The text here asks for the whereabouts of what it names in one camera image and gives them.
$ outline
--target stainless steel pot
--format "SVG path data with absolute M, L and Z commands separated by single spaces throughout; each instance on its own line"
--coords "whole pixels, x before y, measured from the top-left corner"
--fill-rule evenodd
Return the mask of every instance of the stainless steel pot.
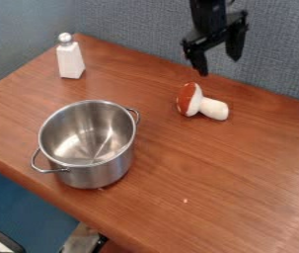
M 58 180 L 75 188 L 93 189 L 112 184 L 132 163 L 139 121 L 135 109 L 108 101 L 87 100 L 65 106 L 41 126 L 32 168 L 56 173 Z M 40 151 L 48 158 L 49 170 L 36 165 Z

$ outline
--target pot rim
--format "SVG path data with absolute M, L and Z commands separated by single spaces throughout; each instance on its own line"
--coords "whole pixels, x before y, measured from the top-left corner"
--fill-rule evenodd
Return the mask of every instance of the pot rim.
M 77 106 L 80 104 L 88 104 L 88 103 L 103 103 L 103 104 L 108 104 L 108 105 L 112 105 L 115 107 L 117 107 L 119 109 L 123 110 L 123 112 L 128 115 L 131 121 L 132 121 L 132 126 L 133 126 L 133 133 L 132 133 L 132 137 L 128 141 L 128 143 L 123 146 L 123 148 L 120 148 L 120 152 L 117 154 L 115 154 L 111 158 L 100 161 L 100 162 L 96 162 L 96 163 L 89 163 L 89 164 L 69 164 L 69 163 L 65 163 L 65 162 L 61 162 L 58 161 L 57 159 L 54 159 L 50 155 L 48 155 L 48 153 L 45 152 L 45 149 L 44 149 L 44 146 L 42 146 L 42 142 L 41 142 L 41 135 L 42 135 L 42 131 L 46 127 L 46 124 L 49 123 L 50 119 L 63 111 L 65 111 L 68 108 L 73 107 L 73 106 Z M 44 156 L 57 165 L 63 166 L 63 167 L 68 167 L 68 168 L 87 168 L 87 167 L 96 167 L 101 164 L 105 164 L 108 163 L 109 161 L 112 161 L 115 158 L 117 158 L 127 150 L 128 148 L 131 147 L 132 143 L 133 143 L 133 139 L 135 139 L 135 135 L 136 135 L 136 124 L 135 124 L 135 119 L 129 113 L 129 111 L 123 107 L 120 106 L 119 104 L 113 103 L 113 102 L 109 102 L 107 100 L 83 100 L 83 101 L 79 101 L 79 102 L 75 102 L 72 104 L 68 104 L 67 106 L 61 107 L 58 110 L 56 110 L 50 115 L 49 117 L 46 118 L 46 120 L 44 121 L 41 127 L 40 127 L 40 131 L 38 131 L 38 147 L 40 147 L 40 150 L 44 154 Z

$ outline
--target mushroom cap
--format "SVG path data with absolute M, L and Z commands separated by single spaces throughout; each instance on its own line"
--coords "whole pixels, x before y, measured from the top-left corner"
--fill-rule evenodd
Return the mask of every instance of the mushroom cap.
M 176 97 L 176 109 L 187 117 L 193 116 L 200 107 L 203 93 L 195 82 L 185 83 Z

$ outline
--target mushroom stem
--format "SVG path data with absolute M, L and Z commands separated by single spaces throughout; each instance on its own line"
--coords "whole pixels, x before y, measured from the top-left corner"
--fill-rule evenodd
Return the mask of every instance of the mushroom stem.
M 221 101 L 203 97 L 199 112 L 217 121 L 224 121 L 228 117 L 228 105 Z

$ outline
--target gray wall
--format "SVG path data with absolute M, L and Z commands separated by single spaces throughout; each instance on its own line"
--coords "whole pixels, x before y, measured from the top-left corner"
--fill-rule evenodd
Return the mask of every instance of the gray wall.
M 75 0 L 76 31 L 185 63 L 179 41 L 191 28 L 188 0 Z M 238 63 L 212 49 L 209 70 L 299 99 L 299 1 L 238 0 L 250 11 Z
M 0 79 L 73 27 L 72 0 L 0 0 Z

